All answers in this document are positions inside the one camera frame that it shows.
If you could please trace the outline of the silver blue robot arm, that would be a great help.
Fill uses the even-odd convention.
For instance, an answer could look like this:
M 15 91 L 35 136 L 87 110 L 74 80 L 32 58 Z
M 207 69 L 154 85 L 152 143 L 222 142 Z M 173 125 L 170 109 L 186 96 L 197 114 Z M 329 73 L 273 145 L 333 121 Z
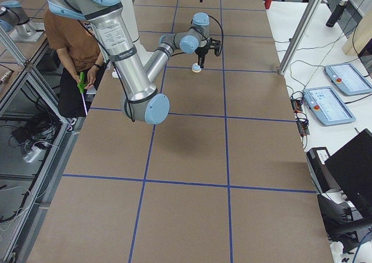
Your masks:
M 209 39 L 209 16 L 197 13 L 188 31 L 166 34 L 146 63 L 142 63 L 122 17 L 121 0 L 48 0 L 52 13 L 88 21 L 124 89 L 121 110 L 132 121 L 150 125 L 163 122 L 170 108 L 154 80 L 176 50 L 194 53 Z

